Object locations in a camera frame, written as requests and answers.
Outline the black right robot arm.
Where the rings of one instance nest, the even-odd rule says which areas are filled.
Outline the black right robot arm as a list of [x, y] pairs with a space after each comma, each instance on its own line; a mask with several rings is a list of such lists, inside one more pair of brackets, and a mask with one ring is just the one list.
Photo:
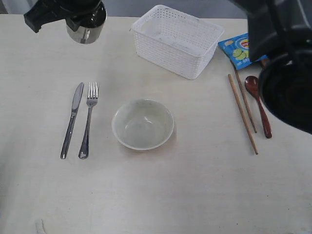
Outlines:
[[[267, 56], [259, 76], [266, 108], [282, 122], [312, 131], [312, 3], [309, 0], [235, 0], [248, 17], [250, 58]], [[35, 33], [65, 20], [72, 31], [100, 28], [107, 17], [100, 0], [39, 0], [24, 14]]]

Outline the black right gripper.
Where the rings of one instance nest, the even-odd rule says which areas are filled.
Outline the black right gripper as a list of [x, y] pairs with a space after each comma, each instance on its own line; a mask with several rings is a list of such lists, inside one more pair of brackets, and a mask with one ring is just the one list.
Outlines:
[[65, 19], [73, 32], [83, 27], [84, 15], [73, 16], [73, 12], [92, 12], [98, 8], [100, 0], [44, 0], [37, 1], [26, 12], [24, 21], [35, 33], [45, 24]]

